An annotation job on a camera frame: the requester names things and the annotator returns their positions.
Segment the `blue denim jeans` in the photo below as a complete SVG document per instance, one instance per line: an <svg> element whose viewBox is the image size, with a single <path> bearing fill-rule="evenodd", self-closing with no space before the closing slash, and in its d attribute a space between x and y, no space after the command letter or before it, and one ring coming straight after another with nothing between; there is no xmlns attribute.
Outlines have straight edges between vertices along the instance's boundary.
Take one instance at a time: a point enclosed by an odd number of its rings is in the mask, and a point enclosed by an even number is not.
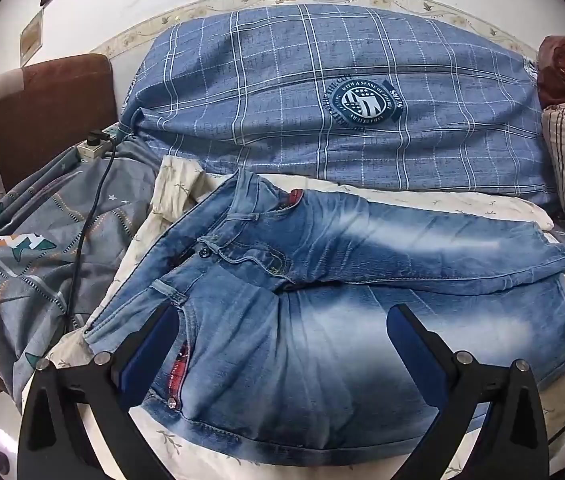
<svg viewBox="0 0 565 480"><path fill-rule="evenodd" d="M565 374L565 247L533 222L284 191L241 171L153 244L88 324L112 351L169 307L145 410L179 437L258 463L411 451L427 405L387 336L406 304L480 362Z"/></svg>

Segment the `cream leaf-print quilt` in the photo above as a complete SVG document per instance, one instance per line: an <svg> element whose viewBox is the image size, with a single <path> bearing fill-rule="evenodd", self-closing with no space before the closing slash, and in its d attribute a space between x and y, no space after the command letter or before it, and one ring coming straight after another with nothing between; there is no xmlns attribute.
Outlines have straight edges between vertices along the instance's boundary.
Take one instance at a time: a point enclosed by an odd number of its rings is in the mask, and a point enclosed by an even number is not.
<svg viewBox="0 0 565 480"><path fill-rule="evenodd" d="M168 156L156 177L150 214L127 249L106 296L114 293L138 266L151 244L185 211L224 182L224 177L205 174L194 160ZM552 221L546 211L521 200L481 193L387 192L350 188L349 192L371 202L404 205L437 211L455 211L497 220L534 221L544 232ZM548 432L555 437L550 447L550 469L565 468L565 376L541 395ZM155 422L145 411L132 411L134 422L177 479L387 479L403 463L401 457L343 467L284 467L258 465L217 454L190 444Z"/></svg>

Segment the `white power strip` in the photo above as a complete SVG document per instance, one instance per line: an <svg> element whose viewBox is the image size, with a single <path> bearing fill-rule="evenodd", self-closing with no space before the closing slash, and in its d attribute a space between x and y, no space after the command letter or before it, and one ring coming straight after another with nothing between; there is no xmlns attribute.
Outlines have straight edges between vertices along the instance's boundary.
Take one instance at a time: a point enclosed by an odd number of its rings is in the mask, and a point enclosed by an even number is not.
<svg viewBox="0 0 565 480"><path fill-rule="evenodd" d="M81 160L91 162L112 152L117 140L118 136L115 132L92 130L88 133L85 140L76 145L76 149Z"/></svg>

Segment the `brown headboard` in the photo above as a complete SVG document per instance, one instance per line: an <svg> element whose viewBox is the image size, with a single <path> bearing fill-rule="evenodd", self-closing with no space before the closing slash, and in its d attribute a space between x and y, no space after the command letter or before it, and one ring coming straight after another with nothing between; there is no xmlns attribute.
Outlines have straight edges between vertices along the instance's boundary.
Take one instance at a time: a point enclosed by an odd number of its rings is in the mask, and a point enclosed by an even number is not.
<svg viewBox="0 0 565 480"><path fill-rule="evenodd" d="M6 192L116 120L113 70L82 54L0 74L0 174Z"/></svg>

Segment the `small wall poster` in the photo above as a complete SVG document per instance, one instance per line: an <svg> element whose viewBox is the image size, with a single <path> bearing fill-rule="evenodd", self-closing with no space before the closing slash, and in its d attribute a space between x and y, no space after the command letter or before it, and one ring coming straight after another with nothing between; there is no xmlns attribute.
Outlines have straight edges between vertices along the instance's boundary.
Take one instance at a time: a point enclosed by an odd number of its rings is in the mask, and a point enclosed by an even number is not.
<svg viewBox="0 0 565 480"><path fill-rule="evenodd" d="M25 66L43 45L44 10L40 9L25 26L20 35L20 65Z"/></svg>

